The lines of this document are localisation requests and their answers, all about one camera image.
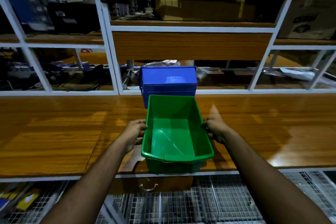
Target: wooden shelf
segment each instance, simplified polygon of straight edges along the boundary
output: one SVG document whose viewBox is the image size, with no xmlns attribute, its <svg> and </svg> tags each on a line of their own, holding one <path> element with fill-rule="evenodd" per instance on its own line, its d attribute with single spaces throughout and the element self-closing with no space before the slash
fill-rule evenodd
<svg viewBox="0 0 336 224">
<path fill-rule="evenodd" d="M 274 45 L 336 45 L 336 40 L 277 38 Z"/>
<path fill-rule="evenodd" d="M 100 44 L 103 45 L 103 37 L 100 34 L 90 35 L 28 35 L 27 43 L 34 44 Z"/>
<path fill-rule="evenodd" d="M 151 20 L 112 20 L 113 26 L 168 26 L 168 27 L 246 27 L 274 28 L 273 23 L 222 22 L 222 21 L 151 21 Z"/>
<path fill-rule="evenodd" d="M 19 39 L 15 34 L 0 35 L 0 43 L 18 43 Z"/>
</svg>

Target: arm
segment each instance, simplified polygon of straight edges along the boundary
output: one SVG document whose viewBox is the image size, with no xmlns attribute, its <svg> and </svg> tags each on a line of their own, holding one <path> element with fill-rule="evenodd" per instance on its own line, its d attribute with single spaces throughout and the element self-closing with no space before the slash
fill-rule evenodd
<svg viewBox="0 0 336 224">
<path fill-rule="evenodd" d="M 226 147 L 266 223 L 331 223 L 309 197 L 221 118 L 205 120 L 204 125 Z"/>
<path fill-rule="evenodd" d="M 125 154 L 146 129 L 145 120 L 128 123 L 89 171 L 61 198 L 41 224 L 93 224 Z"/>
</svg>

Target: storage rack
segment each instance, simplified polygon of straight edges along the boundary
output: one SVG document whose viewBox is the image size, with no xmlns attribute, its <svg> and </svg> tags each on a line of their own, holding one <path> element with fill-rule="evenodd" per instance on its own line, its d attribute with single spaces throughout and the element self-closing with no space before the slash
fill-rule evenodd
<svg viewBox="0 0 336 224">
<path fill-rule="evenodd" d="M 323 171 L 285 171 L 331 220 L 336 223 L 336 185 Z M 43 182 L 46 190 L 25 212 L 14 211 L 0 223 L 38 224 L 74 184 Z M 240 175 L 195 176 L 190 190 L 109 195 L 96 224 L 150 223 L 265 223 Z"/>
<path fill-rule="evenodd" d="M 141 94 L 140 90 L 124 90 L 123 81 L 121 79 L 120 68 L 117 61 L 113 35 L 114 31 L 133 31 L 133 32 L 214 32 L 214 33 L 271 33 L 271 39 L 268 43 L 266 51 L 261 59 L 259 65 L 254 69 L 254 76 L 251 80 L 251 83 L 248 89 L 204 89 L 197 90 L 196 94 L 266 94 L 266 93 L 334 93 L 336 89 L 315 89 L 315 86 L 318 80 L 323 76 L 325 71 L 328 69 L 330 64 L 336 57 L 336 52 L 330 55 L 323 66 L 320 69 L 317 69 L 316 66 L 321 60 L 326 50 L 336 50 L 336 41 L 329 40 L 300 40 L 292 41 L 291 39 L 277 39 L 277 34 L 280 30 L 281 24 L 285 18 L 285 15 L 288 11 L 288 8 L 292 0 L 285 0 L 279 11 L 278 17 L 275 21 L 275 27 L 198 27 L 198 26 L 119 26 L 111 25 L 110 15 L 107 4 L 101 3 L 100 0 L 95 0 L 97 13 L 99 16 L 99 22 L 102 30 L 103 44 L 42 44 L 42 43 L 29 43 L 27 37 L 23 32 L 23 29 L 16 18 L 16 15 L 13 9 L 10 6 L 8 0 L 0 0 L 0 4 L 5 11 L 14 31 L 17 36 L 18 42 L 13 43 L 3 41 L 0 43 L 0 47 L 17 47 L 22 48 L 24 54 L 26 55 L 29 63 L 35 69 L 37 75 L 40 78 L 41 83 L 43 84 L 45 91 L 8 91 L 0 92 L 0 95 L 139 95 Z M 44 72 L 31 52 L 31 47 L 44 47 L 44 48 L 105 48 L 107 53 L 107 60 L 111 72 L 111 78 L 113 83 L 114 90 L 111 91 L 87 91 L 87 92 L 62 92 L 62 91 L 53 91 L 47 78 L 44 75 Z M 266 59 L 271 50 L 320 50 L 319 55 L 316 57 L 313 65 L 308 68 L 302 69 L 311 69 L 315 70 L 316 74 L 312 81 L 309 82 L 309 85 L 306 89 L 255 89 L 259 76 L 264 69 Z M 274 55 L 271 64 L 275 63 L 277 53 Z"/>
</svg>

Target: wooden countertop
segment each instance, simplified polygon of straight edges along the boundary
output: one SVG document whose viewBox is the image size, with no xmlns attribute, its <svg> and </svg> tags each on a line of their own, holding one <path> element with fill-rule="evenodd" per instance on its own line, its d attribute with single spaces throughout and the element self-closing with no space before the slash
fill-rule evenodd
<svg viewBox="0 0 336 224">
<path fill-rule="evenodd" d="M 336 166 L 336 94 L 196 95 L 275 167 Z M 0 98 L 0 177 L 81 175 L 130 120 L 141 96 Z M 234 170 L 225 147 L 201 171 Z M 127 163 L 132 153 L 122 163 Z M 136 173 L 148 172 L 145 161 Z"/>
</svg>

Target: drawer handle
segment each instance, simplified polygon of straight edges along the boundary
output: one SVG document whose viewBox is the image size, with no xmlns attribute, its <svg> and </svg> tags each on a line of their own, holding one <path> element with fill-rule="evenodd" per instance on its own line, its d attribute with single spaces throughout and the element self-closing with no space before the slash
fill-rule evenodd
<svg viewBox="0 0 336 224">
<path fill-rule="evenodd" d="M 151 188 L 151 189 L 145 189 L 145 188 L 144 188 L 144 185 L 143 185 L 143 184 L 140 184 L 139 188 L 141 188 L 144 192 L 152 192 L 152 191 L 154 191 L 154 190 L 156 189 L 157 186 L 158 186 L 158 184 L 156 183 L 156 184 L 154 185 L 154 188 Z"/>
</svg>

